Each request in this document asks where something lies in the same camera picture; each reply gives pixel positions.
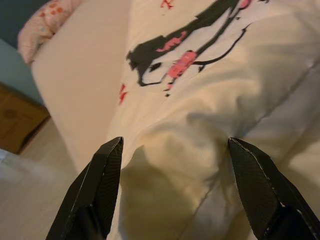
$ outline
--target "floor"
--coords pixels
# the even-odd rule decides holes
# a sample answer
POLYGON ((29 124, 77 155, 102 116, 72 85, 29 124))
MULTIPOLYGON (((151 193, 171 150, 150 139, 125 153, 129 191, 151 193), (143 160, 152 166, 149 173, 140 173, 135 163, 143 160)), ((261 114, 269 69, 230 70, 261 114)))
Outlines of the floor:
POLYGON ((76 175, 52 120, 21 155, 0 152, 0 240, 46 239, 76 175))

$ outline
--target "bedsheet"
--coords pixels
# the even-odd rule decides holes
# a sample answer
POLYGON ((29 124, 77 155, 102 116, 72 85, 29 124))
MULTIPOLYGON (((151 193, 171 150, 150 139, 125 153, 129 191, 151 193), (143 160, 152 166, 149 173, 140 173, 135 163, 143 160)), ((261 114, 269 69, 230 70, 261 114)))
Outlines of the bedsheet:
POLYGON ((81 6, 32 65, 79 169, 98 142, 124 136, 107 239, 254 239, 228 137, 268 153, 320 217, 318 0, 134 0, 121 80, 109 6, 81 6))

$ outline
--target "blue-gray wall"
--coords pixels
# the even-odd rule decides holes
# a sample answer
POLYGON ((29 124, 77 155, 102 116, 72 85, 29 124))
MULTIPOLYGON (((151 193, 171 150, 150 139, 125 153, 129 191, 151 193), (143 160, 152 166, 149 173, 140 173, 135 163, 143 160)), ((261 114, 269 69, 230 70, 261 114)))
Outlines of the blue-gray wall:
POLYGON ((43 103, 30 68, 15 48, 0 39, 0 83, 43 103))

